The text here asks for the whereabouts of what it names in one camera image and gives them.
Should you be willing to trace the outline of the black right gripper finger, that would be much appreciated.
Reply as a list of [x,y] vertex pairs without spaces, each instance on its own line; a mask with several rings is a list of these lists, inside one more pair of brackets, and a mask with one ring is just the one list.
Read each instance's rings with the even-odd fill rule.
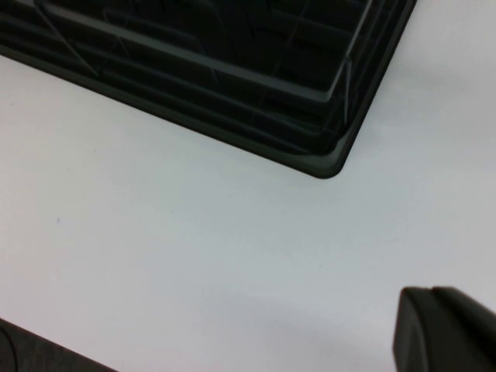
[[397,371],[494,371],[495,313],[456,288],[403,288],[393,354]]

